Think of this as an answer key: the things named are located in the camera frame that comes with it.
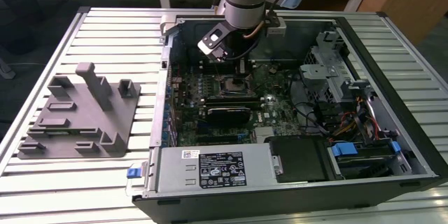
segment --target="blue latch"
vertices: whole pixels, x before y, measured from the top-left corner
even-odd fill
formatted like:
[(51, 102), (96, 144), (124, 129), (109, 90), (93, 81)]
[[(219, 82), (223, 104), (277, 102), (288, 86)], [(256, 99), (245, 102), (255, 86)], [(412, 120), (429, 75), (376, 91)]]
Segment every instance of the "blue latch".
[(128, 178), (141, 178), (141, 168), (128, 168)]
[(397, 154), (401, 151), (401, 147), (397, 141), (392, 141), (391, 143), (392, 149), (395, 151), (395, 154)]
[(337, 143), (331, 148), (335, 157), (344, 156), (344, 155), (356, 155), (357, 150), (353, 143)]

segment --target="warning label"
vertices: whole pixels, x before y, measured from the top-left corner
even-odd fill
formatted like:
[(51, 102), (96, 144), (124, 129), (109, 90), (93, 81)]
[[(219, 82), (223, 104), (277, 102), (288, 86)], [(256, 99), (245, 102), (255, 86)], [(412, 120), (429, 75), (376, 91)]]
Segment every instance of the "warning label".
[(201, 188), (245, 186), (243, 152), (199, 155)]

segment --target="aluminum extrusion table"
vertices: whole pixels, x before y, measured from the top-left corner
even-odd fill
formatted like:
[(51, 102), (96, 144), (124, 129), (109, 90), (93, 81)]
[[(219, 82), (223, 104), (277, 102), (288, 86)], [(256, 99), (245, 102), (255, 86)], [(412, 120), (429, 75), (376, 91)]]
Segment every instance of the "aluminum extrusion table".
[[(92, 8), (77, 13), (36, 86), (0, 144), (0, 223), (152, 223), (131, 203), (127, 168), (148, 158), (151, 119), (156, 106), (160, 23), (164, 15), (211, 15), (201, 9)], [(375, 13), (280, 11), (279, 15), (345, 16), (443, 157), (448, 160), (448, 86), (387, 17)], [(109, 82), (141, 84), (128, 153), (107, 159), (16, 157), (17, 145), (48, 99), (56, 74), (73, 83), (76, 64), (92, 61)], [(139, 190), (144, 180), (133, 180)], [(264, 216), (212, 223), (447, 223), (448, 184), (369, 208)]]

